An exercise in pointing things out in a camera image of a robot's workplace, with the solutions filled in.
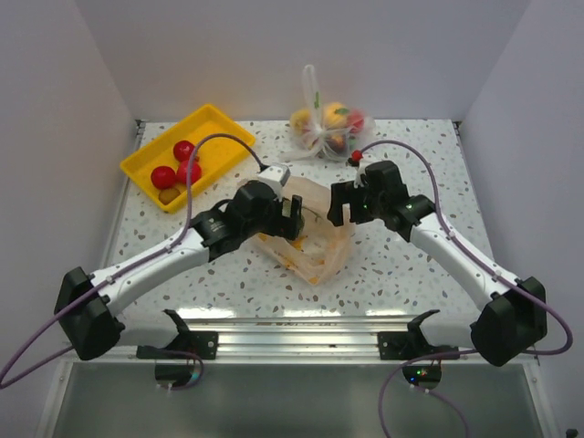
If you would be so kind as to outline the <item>orange banana print plastic bag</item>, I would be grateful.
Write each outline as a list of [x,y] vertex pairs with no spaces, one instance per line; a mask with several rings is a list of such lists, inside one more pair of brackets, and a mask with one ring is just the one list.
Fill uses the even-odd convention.
[[331,191],[304,177],[292,176],[284,189],[285,197],[302,198],[304,227],[298,239],[259,234],[252,238],[255,247],[293,271],[312,286],[336,275],[349,256],[354,225],[349,210],[343,209],[343,225],[336,227],[327,218]]

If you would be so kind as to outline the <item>red apple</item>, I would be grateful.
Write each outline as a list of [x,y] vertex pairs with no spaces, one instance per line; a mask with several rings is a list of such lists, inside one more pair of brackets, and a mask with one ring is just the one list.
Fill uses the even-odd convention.
[[187,184],[187,181],[194,184],[198,182],[202,177],[202,169],[198,164],[198,161],[194,161],[192,164],[188,160],[181,162],[176,171],[176,181],[183,185]]

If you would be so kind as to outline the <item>small red fruit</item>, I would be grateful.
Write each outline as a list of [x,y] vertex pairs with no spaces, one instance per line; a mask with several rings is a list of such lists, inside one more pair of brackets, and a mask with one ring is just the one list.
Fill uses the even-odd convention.
[[172,188],[176,182],[176,173],[172,167],[158,166],[151,171],[151,183],[158,190]]

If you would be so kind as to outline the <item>green netted melon half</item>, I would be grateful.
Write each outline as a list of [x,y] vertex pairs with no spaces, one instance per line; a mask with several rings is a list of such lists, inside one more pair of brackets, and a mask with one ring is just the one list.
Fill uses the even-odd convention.
[[321,216],[318,212],[303,206],[297,221],[296,239],[298,240],[302,236],[306,236],[307,233],[318,224],[320,219]]

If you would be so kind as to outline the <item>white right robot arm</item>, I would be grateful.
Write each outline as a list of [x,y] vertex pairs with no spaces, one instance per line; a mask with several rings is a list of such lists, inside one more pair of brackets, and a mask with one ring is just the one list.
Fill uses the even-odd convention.
[[411,320],[394,348],[403,360],[474,349],[501,367],[548,333],[543,308],[546,291],[534,277],[521,280],[459,235],[425,195],[409,194],[398,166],[391,161],[350,158],[353,181],[331,186],[328,219],[346,222],[383,221],[385,227],[435,260],[468,294],[477,315],[447,317],[426,311]]

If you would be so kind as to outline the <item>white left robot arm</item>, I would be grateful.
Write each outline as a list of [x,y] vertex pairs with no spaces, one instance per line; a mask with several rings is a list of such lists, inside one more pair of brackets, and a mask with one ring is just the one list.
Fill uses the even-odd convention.
[[185,228],[147,251],[92,274],[81,267],[62,280],[54,314],[81,360],[94,360],[124,343],[119,318],[162,283],[236,251],[257,234],[296,239],[303,227],[301,196],[285,197],[258,180],[231,200],[198,213]]

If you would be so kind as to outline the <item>clear plastic bag of fruit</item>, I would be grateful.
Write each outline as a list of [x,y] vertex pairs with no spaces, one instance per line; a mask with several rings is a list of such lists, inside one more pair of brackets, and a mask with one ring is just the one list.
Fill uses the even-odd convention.
[[312,65],[304,66],[301,83],[305,106],[289,118],[294,146],[281,154],[282,161],[320,157],[343,162],[366,145],[375,129],[373,117],[341,102],[326,102]]

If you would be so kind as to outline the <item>aluminium mounting rail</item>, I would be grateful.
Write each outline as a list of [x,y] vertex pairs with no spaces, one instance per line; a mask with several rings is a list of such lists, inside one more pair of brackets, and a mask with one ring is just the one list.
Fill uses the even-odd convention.
[[182,318],[157,320],[68,316],[59,321],[80,360],[126,349],[139,360],[227,360],[332,357],[348,353],[380,360],[428,354],[459,358],[473,349],[476,314],[316,318]]

